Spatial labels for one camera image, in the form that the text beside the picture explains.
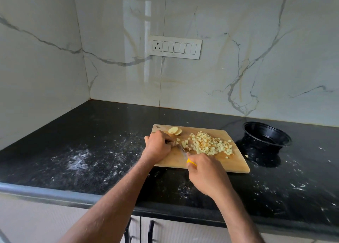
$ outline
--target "black plastic bowl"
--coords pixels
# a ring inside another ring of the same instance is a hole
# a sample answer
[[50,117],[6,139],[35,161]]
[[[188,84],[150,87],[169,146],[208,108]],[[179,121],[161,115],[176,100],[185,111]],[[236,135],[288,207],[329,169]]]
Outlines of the black plastic bowl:
[[277,152],[292,143],[292,139],[285,132],[265,123],[249,121],[245,122],[242,128],[245,131],[243,139],[258,149]]

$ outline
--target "forearm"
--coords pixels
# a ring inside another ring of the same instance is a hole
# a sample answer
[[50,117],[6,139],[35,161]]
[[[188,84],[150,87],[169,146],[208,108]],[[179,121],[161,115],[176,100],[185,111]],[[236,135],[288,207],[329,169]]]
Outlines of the forearm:
[[233,188],[223,188],[214,199],[227,224],[233,243],[264,243]]
[[76,222],[59,242],[120,242],[153,165],[143,153],[128,174]]

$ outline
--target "potato slice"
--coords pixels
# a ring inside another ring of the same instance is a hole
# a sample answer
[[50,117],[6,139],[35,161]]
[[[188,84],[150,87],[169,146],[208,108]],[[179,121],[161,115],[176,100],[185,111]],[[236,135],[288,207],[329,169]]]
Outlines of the potato slice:
[[182,129],[178,129],[178,131],[177,132],[175,132],[174,134],[176,135],[176,136],[178,136],[178,135],[180,135],[180,133],[182,132]]
[[173,135],[178,131],[178,129],[179,129],[178,127],[172,127],[168,130],[168,133]]

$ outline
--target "black cabinet handle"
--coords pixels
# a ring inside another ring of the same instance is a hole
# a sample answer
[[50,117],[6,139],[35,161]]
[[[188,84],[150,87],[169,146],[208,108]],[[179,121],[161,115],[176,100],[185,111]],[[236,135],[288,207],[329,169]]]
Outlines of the black cabinet handle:
[[130,224],[130,221],[132,220],[132,217],[129,219],[128,221],[128,224],[125,228],[125,233],[124,233],[124,236],[125,236],[125,243],[130,243],[130,241],[132,240],[133,236],[129,236],[129,224]]
[[150,226],[148,228],[148,241],[147,241],[147,243],[153,242],[153,228],[154,228],[154,220],[151,220]]

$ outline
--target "countertop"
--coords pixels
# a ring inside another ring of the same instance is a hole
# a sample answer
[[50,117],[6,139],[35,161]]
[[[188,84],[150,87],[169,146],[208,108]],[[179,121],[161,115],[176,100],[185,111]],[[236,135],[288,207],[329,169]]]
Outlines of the countertop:
[[[89,100],[0,151],[0,192],[88,208],[138,161],[153,124],[226,130],[239,146],[246,121],[293,141],[275,156],[250,155],[249,174],[228,174],[259,228],[339,237],[339,128],[319,125]],[[134,214],[225,226],[179,168],[152,169]]]

